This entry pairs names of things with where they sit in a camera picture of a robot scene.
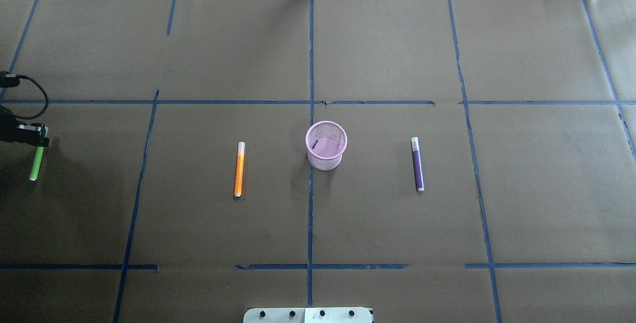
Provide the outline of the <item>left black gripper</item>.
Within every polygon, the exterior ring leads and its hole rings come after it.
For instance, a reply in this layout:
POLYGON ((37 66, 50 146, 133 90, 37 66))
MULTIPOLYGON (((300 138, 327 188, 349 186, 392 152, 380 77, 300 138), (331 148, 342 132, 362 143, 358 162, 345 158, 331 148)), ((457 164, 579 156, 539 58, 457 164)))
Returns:
POLYGON ((49 147, 48 127, 43 123, 27 124, 18 121, 13 115, 0 116, 0 141, 7 143, 29 144, 35 147, 49 147))

